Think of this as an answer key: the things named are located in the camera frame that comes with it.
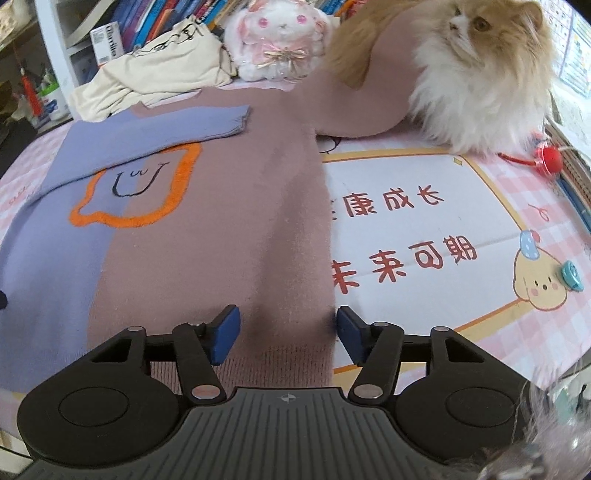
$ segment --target black drawing on bag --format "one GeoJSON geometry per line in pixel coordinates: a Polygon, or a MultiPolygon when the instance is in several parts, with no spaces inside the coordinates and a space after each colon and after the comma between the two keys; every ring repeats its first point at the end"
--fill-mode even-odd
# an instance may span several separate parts
{"type": "Polygon", "coordinates": [[[195,38],[195,35],[203,36],[203,34],[197,28],[197,23],[190,23],[185,28],[183,28],[179,33],[175,33],[170,35],[166,41],[159,43],[149,50],[145,50],[143,48],[138,48],[132,52],[134,57],[145,57],[146,55],[150,55],[151,53],[162,51],[166,47],[168,47],[172,43],[176,43],[180,45],[181,43],[185,43],[186,41],[192,40],[195,38]]]}

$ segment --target white plastic container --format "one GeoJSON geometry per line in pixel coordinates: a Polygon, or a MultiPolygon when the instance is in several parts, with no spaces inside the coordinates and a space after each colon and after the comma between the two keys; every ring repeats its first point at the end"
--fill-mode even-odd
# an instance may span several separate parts
{"type": "Polygon", "coordinates": [[[64,94],[57,82],[42,90],[40,97],[51,121],[61,120],[70,113],[64,94]]]}

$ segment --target blue button toy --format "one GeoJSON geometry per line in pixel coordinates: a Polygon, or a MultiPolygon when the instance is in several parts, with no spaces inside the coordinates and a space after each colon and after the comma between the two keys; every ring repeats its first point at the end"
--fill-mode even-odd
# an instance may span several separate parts
{"type": "Polygon", "coordinates": [[[574,263],[567,260],[562,266],[561,272],[564,282],[571,288],[571,290],[584,290],[583,282],[581,282],[581,277],[579,276],[579,272],[577,271],[577,267],[574,266],[574,263]]]}

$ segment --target cat ear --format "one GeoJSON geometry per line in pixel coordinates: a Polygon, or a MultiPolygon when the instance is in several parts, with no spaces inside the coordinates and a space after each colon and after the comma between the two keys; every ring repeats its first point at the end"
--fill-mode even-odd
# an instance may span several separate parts
{"type": "Polygon", "coordinates": [[[524,2],[518,7],[519,9],[519,20],[526,27],[530,25],[534,27],[536,31],[544,25],[544,11],[538,2],[528,1],[524,2]]]}

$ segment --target plush toy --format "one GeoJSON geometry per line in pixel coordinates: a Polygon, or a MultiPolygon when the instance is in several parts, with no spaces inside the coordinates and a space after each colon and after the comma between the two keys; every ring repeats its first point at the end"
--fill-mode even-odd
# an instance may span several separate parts
{"type": "Polygon", "coordinates": [[[255,0],[228,20],[224,43],[247,82],[298,79],[320,63],[334,28],[304,0],[255,0]]]}

